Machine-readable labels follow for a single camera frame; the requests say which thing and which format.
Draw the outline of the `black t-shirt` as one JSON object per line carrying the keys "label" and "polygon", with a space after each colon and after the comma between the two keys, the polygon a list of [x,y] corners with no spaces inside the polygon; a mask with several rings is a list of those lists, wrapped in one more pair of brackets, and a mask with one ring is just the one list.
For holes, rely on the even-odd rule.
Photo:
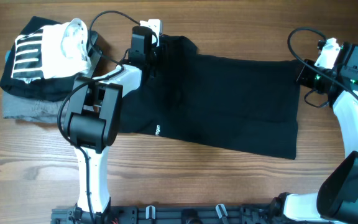
{"label": "black t-shirt", "polygon": [[184,36],[160,41],[161,62],[122,100],[121,133],[296,157],[299,62],[202,55]]}

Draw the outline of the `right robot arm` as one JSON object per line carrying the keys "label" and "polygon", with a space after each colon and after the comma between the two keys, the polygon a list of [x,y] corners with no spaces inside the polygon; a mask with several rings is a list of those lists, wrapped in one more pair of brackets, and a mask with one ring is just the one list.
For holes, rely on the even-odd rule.
{"label": "right robot arm", "polygon": [[326,94],[341,128],[345,160],[313,194],[282,193],[267,210],[270,223],[358,223],[358,45],[319,41],[297,82]]}

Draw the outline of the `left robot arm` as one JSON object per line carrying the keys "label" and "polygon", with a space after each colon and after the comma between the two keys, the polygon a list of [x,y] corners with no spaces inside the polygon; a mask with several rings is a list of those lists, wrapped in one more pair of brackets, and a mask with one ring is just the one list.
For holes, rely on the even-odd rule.
{"label": "left robot arm", "polygon": [[69,216],[73,223],[109,221],[107,161],[119,131],[122,98],[146,78],[157,58],[160,34],[158,20],[133,27],[128,58],[101,77],[78,78],[64,101],[63,135],[75,147],[80,173],[80,196]]}

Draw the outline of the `white striped folded garment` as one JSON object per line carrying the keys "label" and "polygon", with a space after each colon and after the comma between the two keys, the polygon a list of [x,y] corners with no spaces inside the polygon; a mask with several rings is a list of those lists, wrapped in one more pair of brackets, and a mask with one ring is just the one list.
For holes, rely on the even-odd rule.
{"label": "white striped folded garment", "polygon": [[91,67],[87,42],[88,30],[79,18],[19,35],[11,78],[30,83],[86,73]]}

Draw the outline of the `black folded garment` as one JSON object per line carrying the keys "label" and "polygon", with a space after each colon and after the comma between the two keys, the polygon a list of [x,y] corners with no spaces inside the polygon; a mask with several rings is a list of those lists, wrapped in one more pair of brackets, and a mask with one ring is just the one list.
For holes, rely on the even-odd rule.
{"label": "black folded garment", "polygon": [[[30,34],[31,32],[36,31],[37,29],[46,26],[46,25],[55,25],[61,24],[59,22],[46,19],[43,17],[34,16],[31,18],[29,23],[22,29],[22,34]],[[4,67],[3,75],[0,80],[0,87],[2,90],[7,92],[10,95],[32,98],[37,100],[47,100],[47,101],[60,101],[66,97],[69,92],[73,89],[73,83],[77,76],[85,75],[90,72],[91,67],[86,73],[77,73],[72,77],[66,78],[51,78],[51,79],[41,79],[35,80],[30,83],[25,83],[20,80],[11,78],[12,67],[15,57],[15,40],[11,49],[11,53],[7,58],[7,62]],[[90,49],[88,48],[88,56],[90,58]]]}

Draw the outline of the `grey folded garment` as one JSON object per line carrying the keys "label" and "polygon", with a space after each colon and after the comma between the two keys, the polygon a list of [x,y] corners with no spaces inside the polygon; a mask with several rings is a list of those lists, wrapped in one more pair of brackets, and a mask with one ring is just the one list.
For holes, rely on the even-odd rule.
{"label": "grey folded garment", "polygon": [[62,103],[63,101],[28,99],[3,92],[2,117],[4,119],[56,124]]}

